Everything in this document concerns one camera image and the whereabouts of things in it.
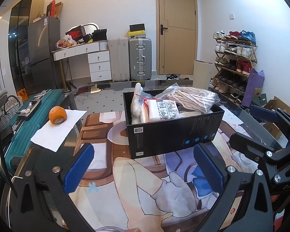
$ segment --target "door frame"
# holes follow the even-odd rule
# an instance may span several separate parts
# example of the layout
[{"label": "door frame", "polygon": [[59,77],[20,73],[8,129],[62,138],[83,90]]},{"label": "door frame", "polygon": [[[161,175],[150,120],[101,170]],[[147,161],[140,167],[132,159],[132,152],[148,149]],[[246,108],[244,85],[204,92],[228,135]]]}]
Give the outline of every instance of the door frame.
[{"label": "door frame", "polygon": [[[197,58],[198,49],[198,4],[195,0],[195,53],[194,58]],[[160,75],[160,10],[159,0],[156,0],[156,70]]]}]

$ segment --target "metal bolt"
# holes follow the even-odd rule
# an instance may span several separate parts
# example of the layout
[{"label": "metal bolt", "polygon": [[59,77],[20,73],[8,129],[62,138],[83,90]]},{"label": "metal bolt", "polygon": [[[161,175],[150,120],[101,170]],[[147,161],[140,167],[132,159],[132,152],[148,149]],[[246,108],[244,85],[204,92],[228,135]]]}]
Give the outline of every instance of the metal bolt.
[{"label": "metal bolt", "polygon": [[30,170],[27,170],[26,172],[25,172],[25,176],[30,176],[32,174],[32,172],[30,171]]},{"label": "metal bolt", "polygon": [[60,170],[61,170],[61,168],[58,167],[58,166],[53,167],[53,172],[54,172],[54,173],[59,173]]},{"label": "metal bolt", "polygon": [[273,154],[272,154],[271,151],[267,151],[267,152],[266,152],[266,155],[267,155],[268,157],[272,157],[272,156],[273,156]]},{"label": "metal bolt", "polygon": [[233,166],[229,166],[229,167],[228,167],[228,171],[229,171],[230,173],[234,173],[234,172],[235,172],[235,167],[233,167]]},{"label": "metal bolt", "polygon": [[260,169],[258,169],[257,170],[257,175],[262,176],[263,175],[263,172]]},{"label": "metal bolt", "polygon": [[281,178],[280,178],[280,175],[279,174],[276,174],[275,177],[274,177],[274,180],[278,183],[280,182]]}]

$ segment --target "refrigerator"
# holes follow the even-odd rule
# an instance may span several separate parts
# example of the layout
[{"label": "refrigerator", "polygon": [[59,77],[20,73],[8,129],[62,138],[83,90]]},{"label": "refrigerator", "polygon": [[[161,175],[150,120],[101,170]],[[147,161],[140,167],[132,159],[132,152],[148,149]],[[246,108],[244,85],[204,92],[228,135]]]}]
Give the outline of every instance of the refrigerator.
[{"label": "refrigerator", "polygon": [[28,26],[29,58],[36,92],[63,88],[59,62],[52,51],[60,40],[60,20],[47,16]]}]

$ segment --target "silver suitcase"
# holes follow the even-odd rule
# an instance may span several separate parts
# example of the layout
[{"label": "silver suitcase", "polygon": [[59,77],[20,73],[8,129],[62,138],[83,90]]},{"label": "silver suitcase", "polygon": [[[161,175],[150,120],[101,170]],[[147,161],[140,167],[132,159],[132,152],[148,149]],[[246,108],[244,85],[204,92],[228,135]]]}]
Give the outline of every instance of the silver suitcase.
[{"label": "silver suitcase", "polygon": [[149,38],[129,40],[130,78],[148,80],[152,77],[152,41]]},{"label": "silver suitcase", "polygon": [[128,38],[112,38],[108,41],[113,81],[128,81],[129,71],[129,47]]}]

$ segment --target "anime character illustration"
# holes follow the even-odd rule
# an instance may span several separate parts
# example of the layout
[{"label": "anime character illustration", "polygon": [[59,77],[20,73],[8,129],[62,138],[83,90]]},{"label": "anime character illustration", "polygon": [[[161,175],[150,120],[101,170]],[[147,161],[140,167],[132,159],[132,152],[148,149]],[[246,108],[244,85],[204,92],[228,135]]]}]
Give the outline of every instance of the anime character illustration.
[{"label": "anime character illustration", "polygon": [[[89,142],[95,157],[79,187],[70,194],[76,207],[96,231],[183,232],[196,228],[219,194],[213,192],[193,156],[193,147],[158,156],[131,159],[124,112],[87,116],[75,153]],[[257,164],[232,149],[232,133],[248,134],[232,113],[224,115],[212,142],[205,145],[226,166],[254,172]],[[238,195],[230,224],[238,207]]]}]

